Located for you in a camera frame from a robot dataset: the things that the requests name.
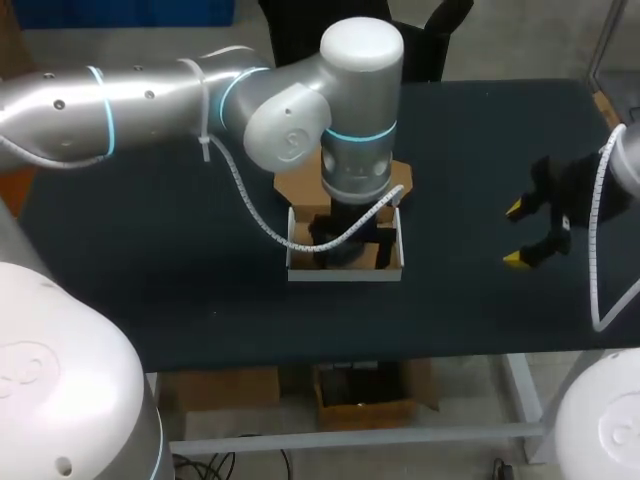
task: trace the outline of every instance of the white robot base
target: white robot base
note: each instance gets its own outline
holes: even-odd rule
[[[124,334],[48,278],[0,263],[0,477],[173,480]]]
[[[556,422],[566,480],[640,478],[640,349],[593,365],[571,386]]]

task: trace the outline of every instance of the black cable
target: black cable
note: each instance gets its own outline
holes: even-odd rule
[[[289,463],[289,457],[287,456],[287,452],[285,452],[284,450],[280,450],[280,453],[282,453],[282,458],[284,458],[284,463],[285,465],[287,465],[287,480],[293,480],[293,474],[291,473],[291,464]]]
[[[261,435],[259,434],[247,434],[247,435],[240,435],[240,437],[238,438],[260,437],[260,436]],[[285,452],[284,450],[280,450],[280,453],[282,454],[282,458],[284,459],[284,463],[287,467],[287,480],[293,480],[293,471],[291,470],[291,462],[289,461],[289,456],[287,455],[287,452]],[[191,460],[190,458],[187,458],[183,455],[174,454],[173,455],[174,461],[176,459],[180,461],[180,463],[177,463],[177,464],[174,463],[174,468],[177,470],[182,467],[192,467],[198,473],[200,480],[223,480],[221,475],[222,467],[224,467],[225,463],[227,463],[227,460],[231,459],[231,465],[229,466],[229,471],[227,472],[227,475],[224,478],[224,480],[231,480],[231,476],[233,475],[233,471],[236,466],[235,452],[230,452],[225,454],[225,456],[222,458],[222,461],[220,462],[220,465],[218,465],[218,467],[215,468],[214,463],[218,458],[218,456],[219,454],[217,453],[214,454],[211,457],[209,464],[206,464],[204,462],[199,462],[197,460]]]
[[[211,462],[209,462],[209,465],[213,466],[213,461],[216,459],[217,456],[218,456],[218,454],[216,453],[213,456],[213,458],[211,458]],[[236,454],[235,453],[227,453],[222,458],[222,461],[220,462],[220,465],[218,465],[218,468],[213,469],[215,471],[215,477],[217,477],[218,479],[222,479],[222,476],[220,475],[220,471],[222,470],[222,467],[224,466],[224,464],[227,463],[227,460],[229,458],[231,458],[231,467],[229,468],[229,472],[227,473],[227,477],[226,477],[225,480],[229,480],[229,478],[231,477],[231,474],[233,473],[233,468],[235,467],[235,464],[236,464]]]
[[[187,458],[187,457],[185,457],[183,455],[178,455],[178,454],[175,454],[175,453],[173,454],[173,459],[174,459],[173,468],[176,469],[176,470],[180,469],[180,468],[183,468],[183,467],[191,467],[198,473],[198,476],[200,477],[200,480],[207,480],[207,478],[210,475],[213,476],[214,480],[222,480],[222,478],[220,477],[218,472],[214,468],[211,468],[210,465],[207,465],[204,462],[199,462],[197,460],[191,460],[190,458]]]

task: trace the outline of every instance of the table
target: table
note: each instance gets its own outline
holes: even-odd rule
[[[502,257],[545,235],[548,220],[514,226],[504,213],[530,186],[532,162],[584,156],[607,136],[588,91],[573,81],[405,87],[395,157],[412,165],[415,187],[403,207],[407,265],[397,284],[287,284],[284,250],[244,210],[224,162],[213,154],[203,164],[195,139],[84,171],[42,172],[22,225],[59,283],[113,320],[148,372],[595,349],[575,378],[598,351],[640,345],[640,303],[594,333],[586,232],[575,233],[568,257],[516,271]],[[236,155],[260,213],[284,233],[287,206],[272,176]],[[603,309],[638,275],[638,213],[599,232]],[[396,440],[548,434],[553,405],[541,420],[523,358],[505,357],[522,423],[490,433],[408,429],[395,431]],[[385,432],[331,435],[311,443],[389,443]],[[192,454],[264,441],[176,448]]]

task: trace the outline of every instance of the white coiled cable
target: white coiled cable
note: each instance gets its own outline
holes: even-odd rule
[[[634,283],[627,292],[620,297],[620,300],[609,310],[604,317],[600,319],[600,306],[598,295],[598,257],[596,251],[596,238],[598,232],[598,213],[600,211],[600,197],[602,196],[602,188],[604,185],[604,177],[607,173],[607,166],[609,165],[609,159],[613,149],[615,148],[618,137],[625,131],[624,125],[618,125],[611,136],[609,141],[601,150],[602,157],[600,158],[600,164],[596,172],[596,180],[593,187],[593,198],[591,200],[591,214],[589,216],[589,292],[591,296],[591,321],[593,323],[593,329],[596,332],[604,331],[611,322],[618,316],[618,314],[633,300],[633,298],[640,292],[640,279]]]
[[[326,252],[327,250],[336,248],[340,244],[347,241],[360,228],[362,228],[362,226],[365,223],[367,223],[367,221],[371,217],[373,217],[376,213],[378,213],[382,207],[384,207],[389,202],[397,199],[397,197],[404,190],[404,185],[397,185],[394,188],[392,188],[389,191],[389,193],[387,193],[384,197],[382,197],[378,201],[378,203],[376,203],[373,207],[371,207],[371,209],[367,213],[365,213],[360,218],[360,220],[354,223],[346,232],[344,232],[335,240],[331,240],[330,242],[323,243],[322,245],[314,245],[314,246],[293,243],[287,240],[286,238],[278,235],[276,232],[274,232],[271,229],[271,227],[269,227],[269,225],[265,223],[265,221],[262,219],[260,214],[257,212],[255,207],[253,206],[251,199],[249,198],[249,194],[247,193],[247,189],[244,186],[244,182],[242,181],[242,177],[240,176],[238,167],[236,167],[236,164],[233,161],[233,156],[231,155],[231,152],[229,152],[227,147],[225,147],[224,144],[217,137],[211,136],[211,141],[215,143],[216,147],[218,147],[218,149],[224,156],[224,159],[226,160],[227,165],[229,166],[229,170],[231,170],[231,175],[233,175],[233,179],[235,180],[236,186],[238,187],[238,192],[240,193],[240,196],[242,197],[242,200],[244,201],[244,204],[246,205],[247,210],[249,210],[249,213],[251,214],[253,219],[256,221],[256,223],[260,226],[260,228],[262,228],[262,230],[266,232],[267,235],[269,235],[272,239],[274,239],[280,245],[287,247],[291,250],[296,250],[298,252],[318,253],[318,252]]]

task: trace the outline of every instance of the blue led ring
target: blue led ring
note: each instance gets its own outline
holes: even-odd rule
[[[352,135],[342,135],[341,133],[335,132],[330,128],[327,128],[327,133],[333,137],[336,137],[338,140],[342,140],[345,142],[366,143],[366,142],[373,142],[375,140],[380,140],[381,138],[386,137],[387,135],[389,135],[391,132],[395,130],[397,124],[398,122],[395,121],[393,122],[393,125],[391,125],[391,127],[389,127],[384,132],[380,132],[376,135],[371,135],[370,137],[354,137]]]
[[[233,81],[229,84],[227,89],[222,94],[222,100],[220,100],[220,123],[222,124],[225,130],[227,129],[227,126],[224,123],[224,104],[226,103],[227,97],[231,93],[231,90],[233,89],[233,87],[235,87],[238,83],[240,83],[242,80],[247,78],[252,73],[261,72],[263,70],[270,70],[270,69],[267,67],[254,67],[254,68],[250,68],[249,70],[245,70],[244,72],[242,72],[240,75],[238,75],[236,78],[233,79]]]
[[[96,77],[96,82],[100,85],[100,88],[104,88],[104,81],[102,72],[95,67],[87,67],[93,76]],[[107,157],[113,155],[113,152],[116,149],[116,128],[113,123],[113,112],[111,111],[111,104],[109,103],[109,99],[106,95],[103,95],[104,99],[104,110],[107,114],[107,128],[109,129],[109,150],[107,150]]]

